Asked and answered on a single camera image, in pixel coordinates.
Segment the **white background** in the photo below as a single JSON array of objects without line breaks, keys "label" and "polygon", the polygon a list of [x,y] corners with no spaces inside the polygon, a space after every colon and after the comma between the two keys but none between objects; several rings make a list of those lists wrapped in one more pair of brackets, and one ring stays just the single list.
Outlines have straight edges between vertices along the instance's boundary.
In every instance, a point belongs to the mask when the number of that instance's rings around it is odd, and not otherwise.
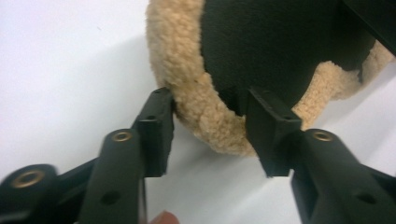
[{"label": "white background", "polygon": [[[155,89],[147,0],[0,1],[0,178],[50,163],[64,173],[128,128]],[[329,104],[315,127],[358,159],[396,173],[396,64],[366,90]],[[184,224],[300,223],[289,178],[255,158],[216,154],[178,123],[168,175],[148,180],[148,215]]]}]

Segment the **fuzzy tan fur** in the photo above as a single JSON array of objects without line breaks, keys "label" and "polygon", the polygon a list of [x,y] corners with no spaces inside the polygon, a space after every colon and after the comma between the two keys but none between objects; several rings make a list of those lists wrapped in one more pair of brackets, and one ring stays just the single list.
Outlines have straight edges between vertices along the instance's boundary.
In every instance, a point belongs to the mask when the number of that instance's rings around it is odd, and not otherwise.
[{"label": "fuzzy tan fur", "polygon": [[[201,55],[200,19],[205,0],[151,0],[147,11],[150,63],[160,87],[174,94],[177,117],[200,139],[221,153],[251,156],[245,119],[229,110],[214,90]],[[293,111],[309,127],[332,99],[347,98],[366,86],[391,60],[379,43],[358,71],[345,72],[331,63],[318,65],[310,86]]]}]

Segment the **plush toy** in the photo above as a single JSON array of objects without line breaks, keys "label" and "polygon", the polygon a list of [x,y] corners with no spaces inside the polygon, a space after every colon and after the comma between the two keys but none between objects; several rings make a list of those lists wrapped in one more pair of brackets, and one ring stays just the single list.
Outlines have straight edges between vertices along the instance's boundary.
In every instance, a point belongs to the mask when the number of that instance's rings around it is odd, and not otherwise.
[{"label": "plush toy", "polygon": [[152,70],[181,122],[217,152],[255,155],[246,89],[273,91],[303,129],[330,100],[367,86],[389,53],[340,0],[151,0]]}]

